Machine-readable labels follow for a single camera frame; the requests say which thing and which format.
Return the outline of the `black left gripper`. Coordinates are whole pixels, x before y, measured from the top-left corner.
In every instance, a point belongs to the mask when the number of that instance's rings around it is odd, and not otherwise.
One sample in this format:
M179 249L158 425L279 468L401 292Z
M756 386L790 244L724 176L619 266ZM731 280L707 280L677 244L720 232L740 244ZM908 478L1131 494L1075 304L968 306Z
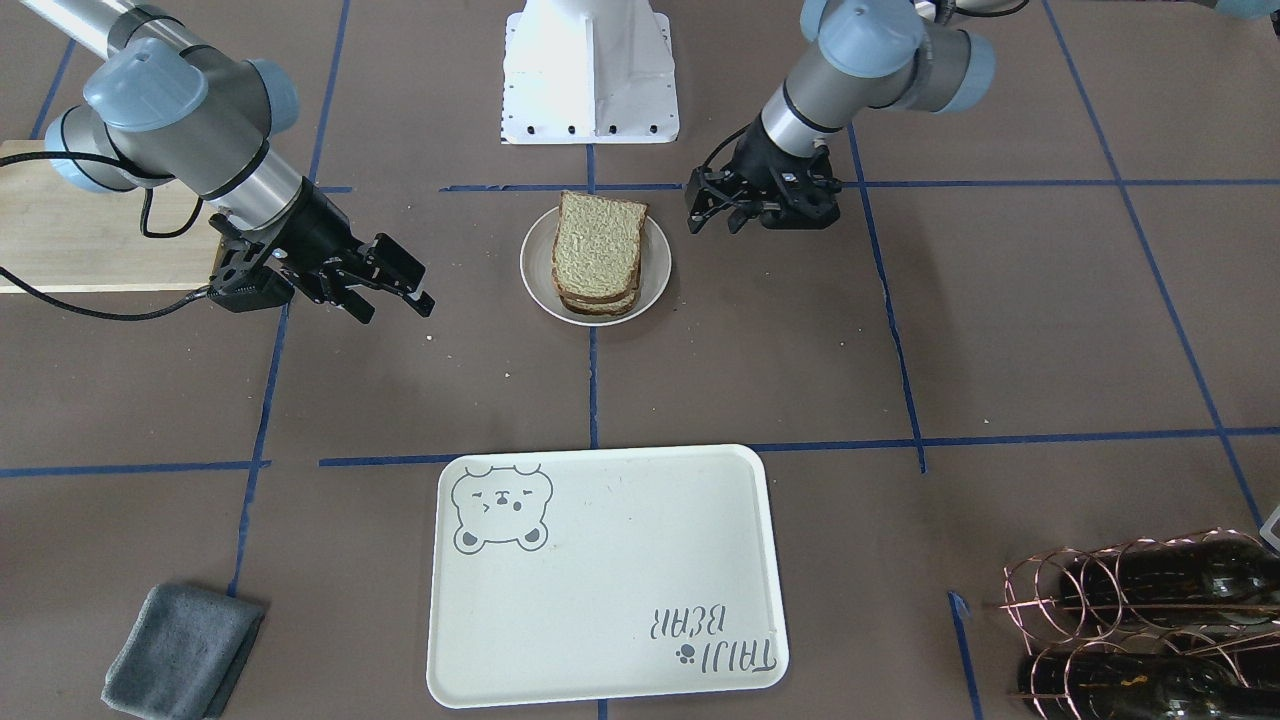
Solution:
M841 218L824 138L810 156L780 149L762 126L745 126L722 141L685 184L687 228L698 234L724 214L731 234L755 219L771 231L822 231Z

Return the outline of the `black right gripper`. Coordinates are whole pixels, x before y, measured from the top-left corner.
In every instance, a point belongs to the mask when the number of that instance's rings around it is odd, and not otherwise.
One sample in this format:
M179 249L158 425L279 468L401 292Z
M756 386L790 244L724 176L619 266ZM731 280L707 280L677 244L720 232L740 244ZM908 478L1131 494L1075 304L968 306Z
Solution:
M279 272L312 301L335 301L367 325L376 309L357 286L394 293L421 318L436 305L422 286L426 268L385 233L369 242L352 234L347 215L314 184L302 184L275 233L270 254L282 252Z

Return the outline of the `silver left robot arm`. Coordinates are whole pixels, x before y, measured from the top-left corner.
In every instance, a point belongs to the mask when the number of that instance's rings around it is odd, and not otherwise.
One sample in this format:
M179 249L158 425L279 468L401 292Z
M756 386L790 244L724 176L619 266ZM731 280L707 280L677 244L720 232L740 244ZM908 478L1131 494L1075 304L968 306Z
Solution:
M952 24L965 1L806 1L806 47L763 109L685 184L687 228L822 231L840 218L829 140L867 109L963 111L987 94L991 44ZM504 31L500 138L512 145L668 143L680 110L669 20L648 1L529 1ZM524 286L575 325L616 325L666 291L673 256L644 202L562 190L520 250Z

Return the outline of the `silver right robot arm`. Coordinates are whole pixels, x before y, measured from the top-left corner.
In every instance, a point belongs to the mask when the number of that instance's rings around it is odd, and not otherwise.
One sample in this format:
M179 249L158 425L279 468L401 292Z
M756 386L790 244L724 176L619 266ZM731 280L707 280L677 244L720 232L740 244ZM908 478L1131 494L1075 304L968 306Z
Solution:
M41 158L91 192L154 191L179 181L212 210L220 243L187 296L230 313L302 293L369 323L361 288L429 316L425 268L388 234L357 240L347 215L273 147L298 118L289 76L237 61L161 8L133 1L32 1L29 9L101 59L84 100L45 133Z

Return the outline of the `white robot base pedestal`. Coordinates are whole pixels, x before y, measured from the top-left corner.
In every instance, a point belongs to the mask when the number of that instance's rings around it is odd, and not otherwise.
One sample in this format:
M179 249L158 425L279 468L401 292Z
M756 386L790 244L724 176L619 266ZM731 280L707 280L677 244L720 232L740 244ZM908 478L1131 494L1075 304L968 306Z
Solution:
M669 18L649 1L527 1L504 29L500 141L672 143Z

